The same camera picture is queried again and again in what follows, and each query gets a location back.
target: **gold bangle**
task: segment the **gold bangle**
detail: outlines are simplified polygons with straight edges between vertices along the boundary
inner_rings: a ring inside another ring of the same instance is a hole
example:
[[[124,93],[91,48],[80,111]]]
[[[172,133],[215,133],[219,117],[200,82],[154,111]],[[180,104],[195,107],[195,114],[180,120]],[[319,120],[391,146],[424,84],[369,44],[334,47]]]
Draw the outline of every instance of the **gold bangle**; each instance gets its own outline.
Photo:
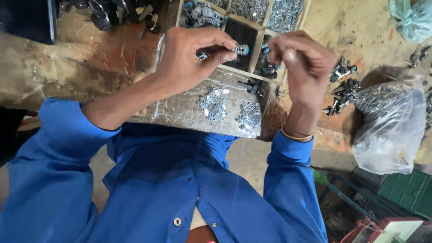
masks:
[[[281,127],[280,131],[282,132],[282,134],[283,134],[285,137],[290,138],[290,139],[294,139],[294,140],[303,140],[303,139],[310,138],[310,137],[312,137],[312,136],[314,135],[314,134],[312,133],[311,135],[309,135],[309,136],[307,136],[307,137],[291,137],[291,136],[289,136],[288,134],[286,134],[286,132],[283,130],[283,126]]]

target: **person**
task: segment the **person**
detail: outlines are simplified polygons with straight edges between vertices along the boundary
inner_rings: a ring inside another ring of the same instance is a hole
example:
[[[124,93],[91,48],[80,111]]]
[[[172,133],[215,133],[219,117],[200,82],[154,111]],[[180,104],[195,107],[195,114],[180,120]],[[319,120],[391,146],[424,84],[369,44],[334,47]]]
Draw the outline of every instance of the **person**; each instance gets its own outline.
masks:
[[[309,166],[336,59],[305,32],[268,44],[270,61],[288,69],[292,108],[267,158],[263,197],[228,170],[235,137],[124,123],[236,58],[220,30],[172,28],[158,70],[143,80],[86,105],[45,100],[42,128],[8,163],[2,242],[327,242]],[[215,52],[200,61],[201,48]],[[97,219],[89,162],[104,144],[116,165]]]

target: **wooden workbench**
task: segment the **wooden workbench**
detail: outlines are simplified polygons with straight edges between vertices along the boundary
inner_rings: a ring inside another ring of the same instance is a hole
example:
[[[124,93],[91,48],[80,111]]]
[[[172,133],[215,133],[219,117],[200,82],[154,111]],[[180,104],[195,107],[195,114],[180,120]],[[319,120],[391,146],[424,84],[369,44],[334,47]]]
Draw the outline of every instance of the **wooden workbench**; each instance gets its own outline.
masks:
[[[382,65],[395,67],[388,70],[399,75],[400,68],[406,66],[405,60],[417,48],[399,36],[395,27],[387,0],[320,0],[311,3],[303,29],[320,44],[357,64],[358,73],[352,78],[366,80],[373,79],[368,74]],[[37,110],[45,97],[84,103],[98,99],[154,72],[163,49],[162,34],[145,32],[139,40],[142,25],[128,23],[109,32],[97,30],[87,10],[73,9],[63,14],[57,29],[59,42],[54,46],[0,34],[0,106]],[[264,86],[266,95],[258,99],[263,123],[252,133],[242,134],[235,121],[240,105],[257,100],[237,84],[246,80],[242,75],[216,69],[197,87],[149,105],[131,121],[267,141],[280,128],[290,108],[287,86],[281,87],[280,100],[274,95],[274,85]],[[233,94],[228,98],[228,117],[222,125],[210,126],[195,102],[207,87],[217,84],[227,85]],[[337,86],[338,83],[329,83],[323,108],[333,104],[330,91]],[[355,112],[352,104],[338,116],[323,113],[314,147],[351,153],[352,137],[361,123],[361,114]]]

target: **right hand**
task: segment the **right hand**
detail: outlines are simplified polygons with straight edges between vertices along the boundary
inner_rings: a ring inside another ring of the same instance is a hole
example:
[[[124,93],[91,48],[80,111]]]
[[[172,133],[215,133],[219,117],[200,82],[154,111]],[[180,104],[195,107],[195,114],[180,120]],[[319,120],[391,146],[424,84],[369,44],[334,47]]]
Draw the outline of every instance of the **right hand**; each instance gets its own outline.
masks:
[[[291,32],[268,43],[270,62],[288,69],[289,96],[294,105],[321,110],[329,75],[336,62],[330,50],[315,42],[306,32]]]

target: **shirt button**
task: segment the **shirt button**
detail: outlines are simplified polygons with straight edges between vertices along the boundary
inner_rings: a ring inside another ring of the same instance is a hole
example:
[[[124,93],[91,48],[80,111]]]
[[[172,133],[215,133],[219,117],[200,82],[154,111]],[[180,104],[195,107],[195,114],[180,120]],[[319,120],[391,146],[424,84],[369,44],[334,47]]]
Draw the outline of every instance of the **shirt button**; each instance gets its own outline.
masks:
[[[181,224],[181,219],[180,218],[175,218],[174,219],[174,225],[176,226],[176,227],[179,227],[180,226],[180,224]]]

